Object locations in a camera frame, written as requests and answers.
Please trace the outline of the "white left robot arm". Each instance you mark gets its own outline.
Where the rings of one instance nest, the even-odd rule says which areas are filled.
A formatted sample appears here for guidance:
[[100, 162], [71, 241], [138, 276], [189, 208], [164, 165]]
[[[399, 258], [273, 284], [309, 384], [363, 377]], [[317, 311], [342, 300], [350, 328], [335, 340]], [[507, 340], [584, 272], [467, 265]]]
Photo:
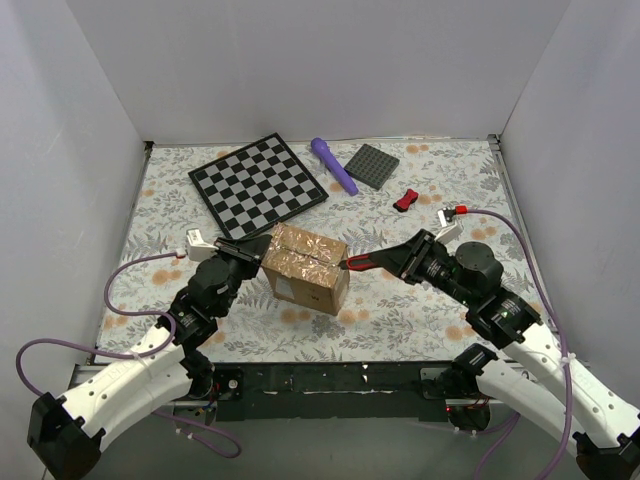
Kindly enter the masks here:
[[243, 282], [257, 276], [271, 237], [207, 243], [197, 229], [176, 258], [196, 262], [195, 274], [141, 339], [80, 385], [59, 396], [38, 394], [27, 443], [56, 479], [81, 479], [122, 433], [165, 403], [205, 398], [214, 367], [199, 347], [218, 330]]

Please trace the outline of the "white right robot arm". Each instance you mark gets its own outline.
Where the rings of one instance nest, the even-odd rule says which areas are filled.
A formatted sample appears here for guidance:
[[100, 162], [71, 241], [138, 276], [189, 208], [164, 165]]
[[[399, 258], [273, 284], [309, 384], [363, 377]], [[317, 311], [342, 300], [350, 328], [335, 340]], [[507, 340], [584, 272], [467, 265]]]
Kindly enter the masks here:
[[571, 453], [590, 479], [639, 476], [639, 410], [562, 347], [524, 299], [502, 284], [503, 266], [480, 242], [454, 254], [421, 230], [409, 241], [350, 260], [353, 271], [383, 268], [404, 282], [427, 282], [467, 309], [490, 348], [474, 344], [453, 361], [464, 397], [494, 397], [537, 424]]

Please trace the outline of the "brown taped cardboard box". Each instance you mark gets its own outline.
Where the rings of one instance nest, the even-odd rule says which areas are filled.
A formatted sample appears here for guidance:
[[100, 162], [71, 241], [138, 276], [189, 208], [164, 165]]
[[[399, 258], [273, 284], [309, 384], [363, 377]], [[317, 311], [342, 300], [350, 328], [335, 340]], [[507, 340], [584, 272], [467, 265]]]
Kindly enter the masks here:
[[262, 269], [276, 298], [337, 315], [350, 283], [349, 272], [340, 268], [347, 257], [344, 242], [279, 223]]

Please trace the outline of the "red black knife cap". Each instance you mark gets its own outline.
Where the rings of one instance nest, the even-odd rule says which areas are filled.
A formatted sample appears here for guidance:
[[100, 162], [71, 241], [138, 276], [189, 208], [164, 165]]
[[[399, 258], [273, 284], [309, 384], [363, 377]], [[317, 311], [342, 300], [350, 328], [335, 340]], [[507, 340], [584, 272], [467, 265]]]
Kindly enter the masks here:
[[393, 204], [393, 208], [400, 213], [407, 212], [418, 198], [419, 194], [415, 190], [407, 189], [404, 195]]

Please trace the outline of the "red black utility knife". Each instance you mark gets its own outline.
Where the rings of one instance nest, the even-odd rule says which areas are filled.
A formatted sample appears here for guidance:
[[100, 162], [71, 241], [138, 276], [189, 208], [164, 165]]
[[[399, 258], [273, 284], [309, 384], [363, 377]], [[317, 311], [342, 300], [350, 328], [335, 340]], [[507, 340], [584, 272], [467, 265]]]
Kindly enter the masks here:
[[355, 272], [363, 272], [371, 269], [378, 269], [381, 267], [381, 265], [372, 258], [371, 254], [351, 256], [345, 260], [342, 260], [339, 266], [342, 270]]

